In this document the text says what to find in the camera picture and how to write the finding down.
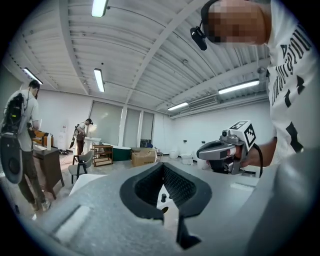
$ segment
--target headset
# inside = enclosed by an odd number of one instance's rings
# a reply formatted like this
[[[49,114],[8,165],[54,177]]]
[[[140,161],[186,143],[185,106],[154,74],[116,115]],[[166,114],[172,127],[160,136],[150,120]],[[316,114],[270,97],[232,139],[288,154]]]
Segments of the headset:
[[[221,43],[221,38],[219,36],[215,36],[213,31],[210,31],[209,34],[209,8],[217,1],[219,0],[210,0],[202,7],[200,25],[190,29],[192,39],[202,51],[207,49],[205,38],[208,38],[208,40],[214,44]]]

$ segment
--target wooden shelf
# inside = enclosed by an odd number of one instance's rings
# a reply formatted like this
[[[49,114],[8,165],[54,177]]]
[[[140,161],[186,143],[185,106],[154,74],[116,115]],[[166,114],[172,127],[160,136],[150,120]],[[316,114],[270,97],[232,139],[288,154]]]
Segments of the wooden shelf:
[[[111,145],[92,145],[94,152],[93,164],[94,167],[111,165],[114,163],[113,146]]]
[[[112,154],[112,151],[103,151],[103,152],[94,152],[95,155],[106,155],[106,154]]]

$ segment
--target graphic print t-shirt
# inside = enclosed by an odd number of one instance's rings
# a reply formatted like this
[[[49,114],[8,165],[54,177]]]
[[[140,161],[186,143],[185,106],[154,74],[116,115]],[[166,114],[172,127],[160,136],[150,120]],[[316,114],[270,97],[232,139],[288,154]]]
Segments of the graphic print t-shirt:
[[[271,0],[271,17],[272,29],[267,44],[271,61],[268,96],[277,136],[271,164],[278,164],[303,151],[288,109],[308,84],[319,81],[319,56],[305,29],[281,2]]]

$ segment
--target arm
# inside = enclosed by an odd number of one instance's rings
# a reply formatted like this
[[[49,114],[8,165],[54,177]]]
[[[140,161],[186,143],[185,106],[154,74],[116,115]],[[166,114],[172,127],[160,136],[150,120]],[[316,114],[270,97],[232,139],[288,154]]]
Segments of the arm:
[[[263,167],[267,167],[271,164],[274,157],[274,153],[277,145],[277,137],[274,137],[269,143],[260,145],[259,148],[263,157]],[[241,157],[241,148],[236,147],[236,152],[234,154],[236,157]],[[247,160],[241,163],[241,167],[246,166],[258,166],[260,167],[260,157],[258,151],[252,147],[248,153]]]
[[[80,125],[76,129],[79,131],[79,133],[85,134],[85,131],[80,127]]]
[[[35,131],[39,130],[39,121],[32,121],[32,127]]]
[[[32,127],[34,130],[39,130],[39,106],[38,102],[35,100],[33,109],[31,111],[31,120],[32,120]]]

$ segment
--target wooden cabinet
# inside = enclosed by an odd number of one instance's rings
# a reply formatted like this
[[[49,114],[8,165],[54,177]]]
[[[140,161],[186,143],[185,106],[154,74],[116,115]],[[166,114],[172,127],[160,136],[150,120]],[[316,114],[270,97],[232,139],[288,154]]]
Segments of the wooden cabinet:
[[[93,145],[94,151],[93,164],[94,167],[111,165],[113,160],[113,147],[111,145]]]
[[[57,148],[34,150],[33,159],[40,187],[42,190],[50,192],[56,199],[54,186],[59,181],[62,186],[65,186],[60,168],[59,150]]]

